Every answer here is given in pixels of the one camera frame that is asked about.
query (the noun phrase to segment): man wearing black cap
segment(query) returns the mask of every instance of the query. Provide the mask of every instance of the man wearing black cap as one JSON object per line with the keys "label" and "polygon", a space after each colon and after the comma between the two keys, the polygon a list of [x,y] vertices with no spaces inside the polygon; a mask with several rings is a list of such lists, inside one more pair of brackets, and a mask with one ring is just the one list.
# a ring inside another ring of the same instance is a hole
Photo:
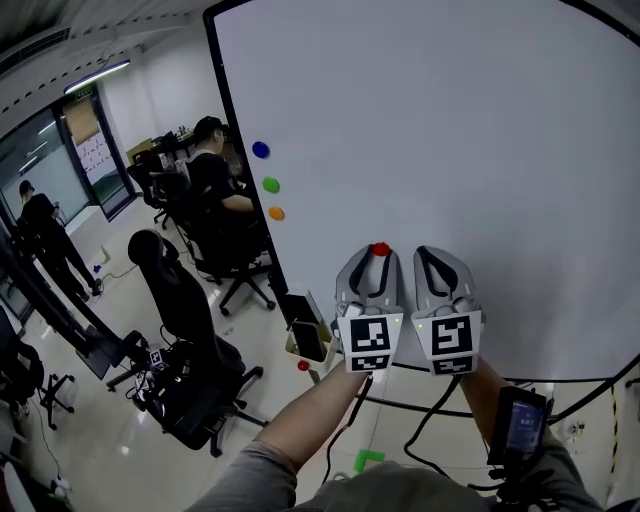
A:
{"label": "man wearing black cap", "polygon": [[191,186],[196,197],[208,198],[223,222],[251,223],[255,221],[253,203],[242,194],[229,165],[219,154],[224,146],[224,129],[217,117],[207,116],[196,124],[196,151],[187,160]]}
{"label": "man wearing black cap", "polygon": [[89,294],[69,270],[67,260],[80,272],[91,288],[93,296],[100,295],[102,281],[93,278],[67,232],[56,220],[60,214],[57,203],[55,206],[52,205],[44,194],[34,195],[35,190],[27,180],[20,183],[19,190],[23,204],[22,218],[27,223],[30,232],[40,241],[41,248],[48,259],[47,263],[56,267],[70,288],[85,302],[89,300]]}

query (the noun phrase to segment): floor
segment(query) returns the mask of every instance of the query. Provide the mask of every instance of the floor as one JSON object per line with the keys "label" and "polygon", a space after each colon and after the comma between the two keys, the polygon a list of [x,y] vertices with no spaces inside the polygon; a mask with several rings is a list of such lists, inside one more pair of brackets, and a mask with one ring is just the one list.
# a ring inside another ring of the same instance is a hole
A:
{"label": "floor", "polygon": [[[139,229],[154,229],[155,211],[137,200],[112,223],[114,233],[105,247],[111,255],[100,275],[120,275],[131,268],[127,243]],[[168,224],[160,232],[179,251],[184,251],[175,227]],[[195,273],[187,260],[185,268]],[[228,283],[216,286],[200,282],[209,297],[216,331],[243,354],[248,367],[261,365],[265,375],[246,394],[247,412],[265,419],[272,418],[290,400],[311,386],[306,373],[300,372],[284,351],[285,323],[278,310],[267,311],[248,290],[229,305],[232,315],[220,315],[216,302]],[[265,292],[272,296],[267,283]],[[103,296],[91,299],[92,309],[116,334],[139,330],[152,344],[160,346],[162,324],[146,283],[138,269],[114,279],[105,278]],[[192,451],[173,437],[163,435],[157,423],[140,412],[125,398],[132,384],[122,384],[116,393],[108,393],[75,355],[71,346],[42,320],[38,313],[26,325],[24,340],[36,347],[47,372],[69,373],[76,382],[66,385],[63,398],[75,407],[75,414],[56,411],[58,430],[45,427],[48,445],[59,461],[61,472],[73,486],[71,502],[78,511],[157,512],[183,510],[206,492],[219,478],[237,453],[258,433],[258,427],[236,421],[227,432],[224,454],[212,458],[207,449]],[[107,379],[120,373],[112,369]],[[638,375],[635,369],[629,378]],[[446,378],[401,368],[377,372],[371,389],[374,396],[388,400],[429,406],[442,394]],[[597,383],[536,384],[540,392],[553,392],[559,411],[574,403]],[[588,491],[603,505],[611,506],[640,494],[640,424],[638,404],[640,386],[627,390],[615,388],[619,420],[619,447],[616,470],[611,474],[613,453],[613,408],[610,393],[555,427],[556,434],[570,450]],[[445,408],[467,411],[460,390],[452,395]],[[37,408],[26,418],[24,428],[29,444],[24,460],[32,473],[43,482],[56,473],[56,464],[43,442],[43,431]],[[400,464],[417,464],[403,452],[403,445],[421,418],[420,413],[365,402],[358,418],[341,437],[332,451],[333,471],[355,474],[353,467],[361,449],[385,454],[386,460]],[[582,435],[572,437],[572,425],[583,422]],[[445,469],[462,484],[493,483],[487,475],[486,453],[475,425],[470,419],[434,417],[414,445],[416,454],[428,458]],[[298,476],[298,502],[310,498],[326,471],[325,452],[316,454]]]}

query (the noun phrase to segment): blue magnet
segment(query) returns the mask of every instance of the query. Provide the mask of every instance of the blue magnet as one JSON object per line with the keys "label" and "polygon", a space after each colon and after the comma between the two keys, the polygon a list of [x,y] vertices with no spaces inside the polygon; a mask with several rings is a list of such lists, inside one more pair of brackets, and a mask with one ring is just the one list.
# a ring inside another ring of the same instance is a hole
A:
{"label": "blue magnet", "polygon": [[253,146],[251,146],[251,149],[253,149],[253,154],[258,158],[267,158],[269,156],[269,146],[267,146],[264,142],[254,142]]}

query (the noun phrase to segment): round magnet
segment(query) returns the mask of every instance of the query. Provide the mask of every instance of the round magnet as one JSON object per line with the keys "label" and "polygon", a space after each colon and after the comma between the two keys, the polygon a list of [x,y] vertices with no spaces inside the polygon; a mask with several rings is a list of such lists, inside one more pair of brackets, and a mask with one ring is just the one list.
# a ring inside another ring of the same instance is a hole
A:
{"label": "round magnet", "polygon": [[272,206],[269,208],[269,217],[273,220],[284,220],[284,210],[277,206]]}
{"label": "round magnet", "polygon": [[280,183],[275,178],[271,176],[267,176],[262,180],[262,188],[264,188],[267,192],[271,192],[272,194],[277,194],[280,191]]}
{"label": "round magnet", "polygon": [[384,242],[373,244],[373,254],[376,256],[386,256],[391,252],[391,248]]}
{"label": "round magnet", "polygon": [[251,146],[253,150],[253,154],[258,158],[267,158],[269,156],[269,146],[267,146],[264,142],[254,142],[253,146]]}

